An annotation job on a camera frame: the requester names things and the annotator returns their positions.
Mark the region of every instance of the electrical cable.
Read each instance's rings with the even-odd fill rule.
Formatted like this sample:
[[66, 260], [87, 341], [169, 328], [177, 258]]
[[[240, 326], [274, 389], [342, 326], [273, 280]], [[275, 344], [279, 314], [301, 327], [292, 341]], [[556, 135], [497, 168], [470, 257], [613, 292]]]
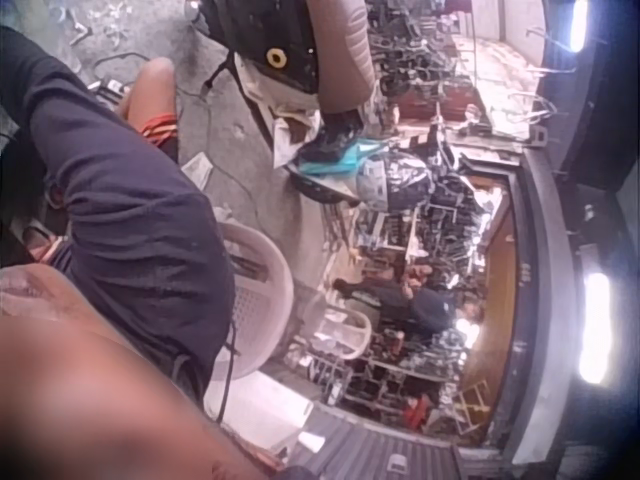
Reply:
[[236, 323], [231, 319], [231, 355], [229, 356], [229, 370], [227, 372], [227, 379], [224, 382], [224, 393], [222, 394], [222, 403], [220, 404], [220, 411], [216, 417], [216, 423], [222, 424], [224, 419], [224, 412], [227, 409], [227, 400], [229, 399], [229, 390], [231, 388], [231, 376], [233, 374], [233, 359], [235, 357], [236, 350]]

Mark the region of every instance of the leg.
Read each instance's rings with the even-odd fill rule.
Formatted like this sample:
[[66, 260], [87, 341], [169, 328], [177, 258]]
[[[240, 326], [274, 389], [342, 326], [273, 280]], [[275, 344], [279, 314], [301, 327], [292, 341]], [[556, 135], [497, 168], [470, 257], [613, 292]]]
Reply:
[[147, 62], [116, 112], [178, 162], [176, 78], [171, 60], [156, 58]]
[[171, 60], [156, 58], [145, 64], [123, 104], [124, 119], [138, 132], [156, 117], [176, 115], [176, 78]]

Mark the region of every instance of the motorcycle part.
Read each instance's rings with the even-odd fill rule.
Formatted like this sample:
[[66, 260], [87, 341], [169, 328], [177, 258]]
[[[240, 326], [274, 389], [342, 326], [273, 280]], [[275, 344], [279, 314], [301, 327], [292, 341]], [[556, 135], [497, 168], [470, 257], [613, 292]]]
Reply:
[[317, 45], [320, 110], [341, 113], [357, 109], [369, 100], [375, 86], [364, 0], [306, 3]]
[[[189, 0], [185, 15], [200, 32], [252, 62], [262, 74], [317, 93], [316, 44], [305, 2]], [[284, 55], [272, 62], [268, 52], [274, 50]]]
[[281, 70], [287, 65], [287, 54], [280, 48], [270, 48], [267, 52], [267, 61], [273, 68]]

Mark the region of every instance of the red object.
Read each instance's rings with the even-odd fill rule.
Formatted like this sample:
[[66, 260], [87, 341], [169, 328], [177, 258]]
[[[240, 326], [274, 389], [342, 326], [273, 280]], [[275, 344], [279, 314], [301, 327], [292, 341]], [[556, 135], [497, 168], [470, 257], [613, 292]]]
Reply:
[[419, 431], [422, 422], [427, 419], [429, 409], [432, 407], [433, 404], [426, 395], [422, 395], [422, 397], [420, 397], [420, 400], [418, 400], [418, 404], [415, 407], [407, 407], [402, 414], [407, 428], [414, 432]]
[[471, 0], [447, 0], [444, 4], [444, 14], [449, 15], [454, 12], [471, 13], [473, 6]]

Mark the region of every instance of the hanging merchandise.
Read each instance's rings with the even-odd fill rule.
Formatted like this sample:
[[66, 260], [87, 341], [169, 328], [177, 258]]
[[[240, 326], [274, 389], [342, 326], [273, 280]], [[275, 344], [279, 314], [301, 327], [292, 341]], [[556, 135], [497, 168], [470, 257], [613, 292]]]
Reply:
[[384, 142], [361, 138], [355, 140], [355, 142], [344, 151], [338, 161], [323, 163], [313, 161], [310, 158], [314, 153], [309, 151], [312, 146], [312, 143], [305, 145], [300, 149], [298, 154], [298, 170], [305, 175], [339, 175], [353, 173], [368, 155], [387, 148]]
[[420, 158], [406, 152], [375, 153], [360, 166], [358, 196], [369, 208], [401, 212], [428, 200], [433, 190], [431, 172]]

